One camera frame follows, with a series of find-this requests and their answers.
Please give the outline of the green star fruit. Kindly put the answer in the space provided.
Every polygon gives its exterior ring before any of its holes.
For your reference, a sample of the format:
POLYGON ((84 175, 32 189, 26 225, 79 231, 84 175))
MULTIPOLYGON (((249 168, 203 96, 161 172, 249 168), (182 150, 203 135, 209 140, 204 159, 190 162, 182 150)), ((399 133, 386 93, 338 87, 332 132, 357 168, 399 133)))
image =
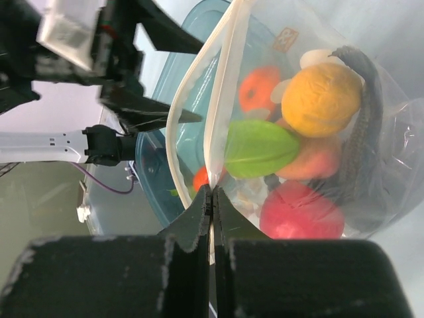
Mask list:
POLYGON ((269 121, 233 121, 225 147, 225 170, 238 179, 259 178, 292 163, 300 151, 300 138, 269 121))

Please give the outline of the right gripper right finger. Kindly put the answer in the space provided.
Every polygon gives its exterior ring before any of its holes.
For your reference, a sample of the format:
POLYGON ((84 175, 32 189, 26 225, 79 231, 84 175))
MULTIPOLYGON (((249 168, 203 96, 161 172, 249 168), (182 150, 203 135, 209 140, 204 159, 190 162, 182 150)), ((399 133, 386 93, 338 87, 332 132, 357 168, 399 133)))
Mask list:
POLYGON ((212 193, 219 317, 411 317, 386 253, 369 240, 272 240, 212 193))

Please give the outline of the red apple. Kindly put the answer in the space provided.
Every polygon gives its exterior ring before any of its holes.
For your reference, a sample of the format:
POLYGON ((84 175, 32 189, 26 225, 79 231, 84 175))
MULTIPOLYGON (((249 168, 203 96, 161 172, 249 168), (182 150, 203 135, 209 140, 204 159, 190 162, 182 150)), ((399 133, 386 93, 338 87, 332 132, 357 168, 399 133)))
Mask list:
POLYGON ((330 199, 288 180, 268 194, 259 228, 272 239, 339 239, 345 218, 330 199))

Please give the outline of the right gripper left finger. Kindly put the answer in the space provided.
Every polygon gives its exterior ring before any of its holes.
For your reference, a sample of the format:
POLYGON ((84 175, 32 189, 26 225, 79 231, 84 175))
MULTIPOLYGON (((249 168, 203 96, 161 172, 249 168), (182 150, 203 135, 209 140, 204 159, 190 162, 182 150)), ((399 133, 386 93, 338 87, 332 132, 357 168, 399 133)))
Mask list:
POLYGON ((2 317, 207 317, 211 189, 157 235, 31 241, 1 290, 2 317))

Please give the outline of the clear zip top bag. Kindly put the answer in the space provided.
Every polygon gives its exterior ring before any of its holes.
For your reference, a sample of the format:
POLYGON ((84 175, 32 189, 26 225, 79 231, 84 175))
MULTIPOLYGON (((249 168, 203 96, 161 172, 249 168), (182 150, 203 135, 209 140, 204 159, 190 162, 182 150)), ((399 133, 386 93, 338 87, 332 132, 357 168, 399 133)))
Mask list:
POLYGON ((423 202, 423 2, 232 1, 172 101, 166 152, 273 239, 365 238, 423 202))

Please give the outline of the grey toy fish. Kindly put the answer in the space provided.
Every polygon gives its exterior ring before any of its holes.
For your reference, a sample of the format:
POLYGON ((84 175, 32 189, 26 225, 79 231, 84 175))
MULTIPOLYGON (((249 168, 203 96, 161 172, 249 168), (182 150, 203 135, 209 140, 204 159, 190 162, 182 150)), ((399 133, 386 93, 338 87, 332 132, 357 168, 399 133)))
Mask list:
POLYGON ((351 133, 342 143, 337 173, 311 180, 307 185, 340 207, 350 228, 369 233, 383 225, 388 214, 381 174, 382 83, 376 66, 361 50, 342 46, 331 56, 364 79, 360 110, 351 133))

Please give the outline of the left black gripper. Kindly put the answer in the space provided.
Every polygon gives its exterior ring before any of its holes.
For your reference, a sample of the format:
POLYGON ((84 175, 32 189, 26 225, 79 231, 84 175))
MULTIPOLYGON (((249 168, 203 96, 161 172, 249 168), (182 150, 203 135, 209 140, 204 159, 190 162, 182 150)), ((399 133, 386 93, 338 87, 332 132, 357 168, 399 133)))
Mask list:
MULTIPOLYGON (((155 1, 134 1, 137 22, 158 51, 198 54, 204 42, 186 32, 155 1)), ((1 113, 38 101, 34 81, 75 83, 101 88, 99 101, 129 133, 166 127, 170 106, 144 97, 138 83, 142 53, 134 55, 130 67, 112 57, 109 74, 99 77, 36 43, 41 16, 27 1, 1 2, 1 113)))

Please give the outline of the dark grape bunch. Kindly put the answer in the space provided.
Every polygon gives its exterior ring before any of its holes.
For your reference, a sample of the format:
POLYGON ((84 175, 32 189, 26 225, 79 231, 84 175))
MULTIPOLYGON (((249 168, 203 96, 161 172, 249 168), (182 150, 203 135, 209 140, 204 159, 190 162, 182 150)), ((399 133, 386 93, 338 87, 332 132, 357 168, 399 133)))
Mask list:
POLYGON ((263 180, 267 187, 268 193, 273 192, 286 181, 285 179, 280 178, 275 174, 264 176, 263 180))

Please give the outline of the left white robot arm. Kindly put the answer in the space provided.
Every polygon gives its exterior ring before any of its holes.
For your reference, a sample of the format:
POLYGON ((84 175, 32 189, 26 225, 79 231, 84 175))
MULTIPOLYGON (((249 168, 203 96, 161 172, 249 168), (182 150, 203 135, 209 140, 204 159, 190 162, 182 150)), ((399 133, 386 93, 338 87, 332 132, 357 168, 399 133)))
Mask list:
POLYGON ((99 102, 126 128, 2 132, 2 163, 116 166, 135 159, 138 134, 164 128, 170 115, 139 81, 138 25, 159 51, 197 54, 203 47, 153 1, 49 1, 43 13, 28 1, 1 2, 1 112, 38 101, 34 81, 97 85, 99 102))

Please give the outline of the orange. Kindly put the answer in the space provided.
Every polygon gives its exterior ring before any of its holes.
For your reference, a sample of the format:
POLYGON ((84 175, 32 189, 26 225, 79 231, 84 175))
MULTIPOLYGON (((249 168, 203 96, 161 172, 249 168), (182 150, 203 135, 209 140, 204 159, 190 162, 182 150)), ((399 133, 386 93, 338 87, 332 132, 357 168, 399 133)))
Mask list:
POLYGON ((252 70, 238 89, 238 102, 244 112, 266 109, 273 113, 276 104, 271 93, 281 82, 280 70, 275 66, 264 66, 252 70))

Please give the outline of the peach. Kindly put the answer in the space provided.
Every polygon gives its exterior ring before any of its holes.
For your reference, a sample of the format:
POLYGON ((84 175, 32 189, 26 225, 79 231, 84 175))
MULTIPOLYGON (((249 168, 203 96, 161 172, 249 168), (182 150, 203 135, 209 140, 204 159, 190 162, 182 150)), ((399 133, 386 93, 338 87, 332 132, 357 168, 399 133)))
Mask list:
POLYGON ((272 173, 286 180, 325 179, 340 167, 342 142, 337 134, 324 137, 304 136, 288 125, 284 118, 274 122, 299 139, 299 153, 293 161, 272 173))

